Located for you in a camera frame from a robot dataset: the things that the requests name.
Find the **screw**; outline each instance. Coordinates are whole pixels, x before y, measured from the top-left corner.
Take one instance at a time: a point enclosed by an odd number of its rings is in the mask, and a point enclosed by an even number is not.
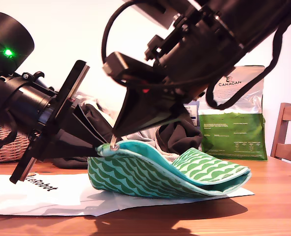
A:
[[[178,13],[177,15],[173,16],[174,21],[176,21],[178,19],[178,17],[180,16],[180,14]]]
[[[186,24],[182,25],[181,28],[182,28],[183,32],[188,32],[189,31],[189,27]]]

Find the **wooden chair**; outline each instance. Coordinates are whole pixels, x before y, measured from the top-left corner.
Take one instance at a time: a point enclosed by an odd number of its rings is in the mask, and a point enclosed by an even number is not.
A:
[[[281,103],[271,156],[291,161],[291,144],[284,144],[289,121],[291,121],[291,104]]]

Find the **black cylinder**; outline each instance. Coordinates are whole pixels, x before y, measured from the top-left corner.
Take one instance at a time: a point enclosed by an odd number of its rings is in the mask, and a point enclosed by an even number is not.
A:
[[[12,74],[34,50],[34,42],[14,18],[0,12],[0,71]]]

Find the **green wave pattern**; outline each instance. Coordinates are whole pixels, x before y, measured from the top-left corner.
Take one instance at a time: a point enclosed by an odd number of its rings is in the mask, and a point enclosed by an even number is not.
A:
[[[229,181],[236,173],[241,170],[246,171],[247,168],[191,148],[172,165],[195,182],[208,183],[203,189],[204,186],[197,187],[190,184],[147,158],[120,153],[108,157],[89,157],[88,163],[88,174],[94,188],[154,198],[214,196],[212,191],[208,192],[208,189],[215,186],[212,185],[213,183]],[[234,188],[236,185],[228,186],[226,190]]]

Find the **white wall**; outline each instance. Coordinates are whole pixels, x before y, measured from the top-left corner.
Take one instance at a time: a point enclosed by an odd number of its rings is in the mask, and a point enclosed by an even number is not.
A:
[[[110,108],[119,109],[125,88],[102,70],[100,46],[104,27],[121,0],[0,0],[0,11],[17,19],[31,33],[35,50],[18,72],[42,70],[45,83],[58,89],[77,59],[91,67],[80,90],[100,98]],[[149,40],[168,32],[133,9],[127,9],[115,22],[108,40],[108,53],[120,51],[142,60]],[[271,60],[272,37],[265,40],[239,65],[261,64]],[[291,27],[284,37],[280,61],[265,78],[263,110],[266,119],[266,146],[270,154],[281,102],[291,103]],[[291,142],[291,125],[287,142]]]

